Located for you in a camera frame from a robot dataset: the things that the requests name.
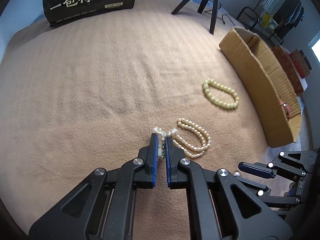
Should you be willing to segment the red leather strap watch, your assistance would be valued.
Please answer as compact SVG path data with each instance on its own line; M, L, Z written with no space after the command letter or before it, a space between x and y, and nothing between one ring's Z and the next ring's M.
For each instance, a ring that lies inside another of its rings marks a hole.
M291 118L291 108L290 108L289 104L284 101L281 101L280 105L283 107L285 114L286 114L286 117L289 120Z

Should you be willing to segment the cardboard box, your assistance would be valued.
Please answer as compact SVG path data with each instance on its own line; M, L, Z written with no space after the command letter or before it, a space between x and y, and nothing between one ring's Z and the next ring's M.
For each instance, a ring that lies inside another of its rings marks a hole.
M253 102L268 145L276 148L296 142L302 122L297 95L269 46L255 33L234 27L219 47ZM289 120L281 101L291 108Z

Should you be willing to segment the orange cloth covered stool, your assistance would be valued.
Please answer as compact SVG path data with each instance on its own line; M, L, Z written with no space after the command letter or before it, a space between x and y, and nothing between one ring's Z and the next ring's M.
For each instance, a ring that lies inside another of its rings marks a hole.
M286 73L296 95L302 95L303 92L307 89L308 84L306 83L306 80L300 76L295 63L290 56L290 52L283 46L274 46L271 50L280 63L282 69Z

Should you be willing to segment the red book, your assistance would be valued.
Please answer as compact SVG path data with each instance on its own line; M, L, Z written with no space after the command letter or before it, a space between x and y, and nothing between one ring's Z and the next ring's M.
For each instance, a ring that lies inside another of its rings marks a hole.
M312 70L312 66L302 50L294 50L290 57L296 65L296 68L302 78L306 78Z

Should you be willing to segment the yellow box on rack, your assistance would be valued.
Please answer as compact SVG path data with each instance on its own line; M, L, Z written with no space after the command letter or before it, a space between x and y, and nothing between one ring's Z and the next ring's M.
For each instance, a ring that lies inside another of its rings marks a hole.
M273 19L273 17L268 12L265 12L262 15L261 20L262 20L261 26L270 32L273 32L278 26L278 23Z

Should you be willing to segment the black clothes rack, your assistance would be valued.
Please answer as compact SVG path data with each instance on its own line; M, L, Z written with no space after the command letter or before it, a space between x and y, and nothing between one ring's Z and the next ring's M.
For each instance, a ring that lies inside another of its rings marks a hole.
M283 44L285 37L304 20L301 0L259 0L246 6L236 17L250 31L257 31L272 43Z

